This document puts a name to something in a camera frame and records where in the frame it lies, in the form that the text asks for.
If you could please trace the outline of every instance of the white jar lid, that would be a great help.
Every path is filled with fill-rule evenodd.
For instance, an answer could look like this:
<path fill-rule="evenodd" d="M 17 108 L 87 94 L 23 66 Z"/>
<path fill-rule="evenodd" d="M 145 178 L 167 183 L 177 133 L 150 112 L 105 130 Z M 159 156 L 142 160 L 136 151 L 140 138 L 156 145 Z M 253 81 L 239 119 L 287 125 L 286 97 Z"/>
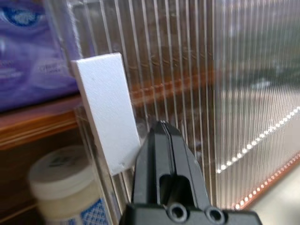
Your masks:
<path fill-rule="evenodd" d="M 69 146 L 38 160 L 28 179 L 37 199 L 53 200 L 81 191 L 94 176 L 83 146 Z"/>

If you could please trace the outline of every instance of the purple box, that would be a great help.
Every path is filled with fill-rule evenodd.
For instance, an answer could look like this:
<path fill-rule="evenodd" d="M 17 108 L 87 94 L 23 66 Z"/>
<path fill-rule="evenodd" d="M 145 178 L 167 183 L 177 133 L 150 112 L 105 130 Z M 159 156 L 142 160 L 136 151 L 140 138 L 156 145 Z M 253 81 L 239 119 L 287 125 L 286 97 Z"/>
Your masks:
<path fill-rule="evenodd" d="M 0 112 L 78 92 L 57 46 L 40 4 L 0 2 Z"/>

